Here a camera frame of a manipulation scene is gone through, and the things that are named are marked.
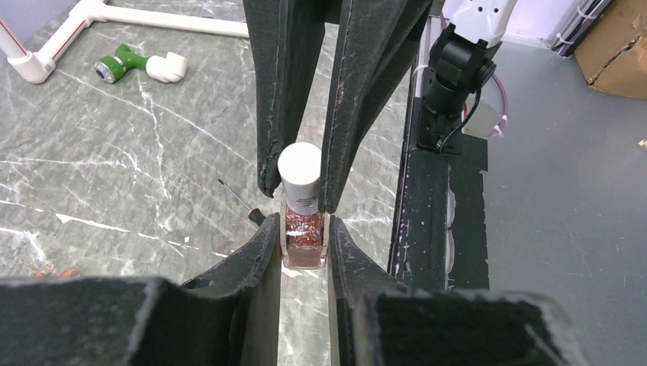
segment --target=gray floor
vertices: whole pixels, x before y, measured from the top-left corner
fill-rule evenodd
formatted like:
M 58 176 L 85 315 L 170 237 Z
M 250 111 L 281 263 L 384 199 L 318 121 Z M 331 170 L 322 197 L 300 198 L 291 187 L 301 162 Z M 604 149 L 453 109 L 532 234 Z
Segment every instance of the gray floor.
M 238 2 L 137 7 L 244 17 Z M 28 45 L 36 49 L 55 27 Z M 300 135 L 317 144 L 334 55 L 335 28 L 328 30 Z M 187 56 L 186 79 L 163 85 L 131 72 L 116 85 L 99 81 L 92 63 L 120 42 L 146 55 Z M 491 286 L 555 298 L 595 364 L 641 364 L 647 152 L 637 143 L 647 137 L 645 102 L 590 91 L 572 60 L 543 50 L 506 44 L 497 62 L 510 123 L 491 141 L 484 174 Z M 95 24 L 46 84 L 27 84 L 6 63 L 0 76 L 0 275 L 51 262 L 57 271 L 80 265 L 84 275 L 183 281 L 255 231 L 217 178 L 266 213 L 278 210 L 255 184 L 248 41 Z M 405 78 L 362 144 L 338 210 L 383 266 L 406 98 Z M 484 98 L 498 108 L 491 85 Z M 492 108 L 482 108 L 474 130 L 493 123 Z M 329 364 L 325 271 L 284 271 L 282 293 L 279 364 Z

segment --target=marble countertop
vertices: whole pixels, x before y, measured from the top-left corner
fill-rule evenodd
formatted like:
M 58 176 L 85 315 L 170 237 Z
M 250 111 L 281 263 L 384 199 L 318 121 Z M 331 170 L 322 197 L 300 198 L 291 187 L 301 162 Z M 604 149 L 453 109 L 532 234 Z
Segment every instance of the marble countertop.
M 240 0 L 111 5 L 244 19 Z M 40 48 L 64 19 L 26 47 Z M 319 146 L 335 39 L 328 26 L 299 137 Z M 186 77 L 163 84 L 131 70 L 104 83 L 92 64 L 120 43 L 145 56 L 187 57 Z M 407 83 L 365 138 L 337 211 L 383 267 Z M 0 275 L 51 263 L 55 272 L 79 266 L 86 276 L 180 282 L 240 247 L 256 226 L 217 179 L 266 214 L 279 208 L 256 187 L 255 90 L 248 40 L 113 22 L 84 30 L 42 85 L 0 63 Z M 326 278 L 325 270 L 284 271 L 279 364 L 330 364 Z

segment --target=bottle label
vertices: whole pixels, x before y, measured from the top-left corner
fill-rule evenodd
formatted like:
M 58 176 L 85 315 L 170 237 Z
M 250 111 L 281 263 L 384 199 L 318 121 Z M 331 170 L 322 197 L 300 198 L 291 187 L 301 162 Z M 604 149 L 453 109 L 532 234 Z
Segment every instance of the bottle label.
M 297 199 L 297 203 L 300 204 L 302 207 L 312 207 L 314 206 L 315 203 L 317 203 L 317 196 L 312 196 L 308 198 L 299 198 Z

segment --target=glitter nail polish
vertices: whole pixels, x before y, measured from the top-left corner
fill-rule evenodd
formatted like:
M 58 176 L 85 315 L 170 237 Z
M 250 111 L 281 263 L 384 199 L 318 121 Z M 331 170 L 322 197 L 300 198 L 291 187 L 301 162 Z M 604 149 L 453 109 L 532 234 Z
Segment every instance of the glitter nail polish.
M 315 269 L 326 263 L 327 215 L 319 212 L 321 150 L 293 143 L 278 158 L 283 182 L 281 250 L 286 268 Z

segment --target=robotic arm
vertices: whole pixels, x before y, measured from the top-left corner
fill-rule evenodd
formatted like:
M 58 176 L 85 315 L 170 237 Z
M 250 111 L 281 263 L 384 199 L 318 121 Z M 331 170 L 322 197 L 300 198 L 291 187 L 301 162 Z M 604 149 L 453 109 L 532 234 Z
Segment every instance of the robotic arm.
M 419 146 L 438 153 L 460 155 L 456 135 L 469 122 L 481 98 L 481 88 L 494 74 L 492 61 L 501 46 L 517 0 L 464 0 L 430 51 L 432 82 L 423 99 L 430 136 L 421 134 Z M 470 93 L 475 103 L 461 121 Z

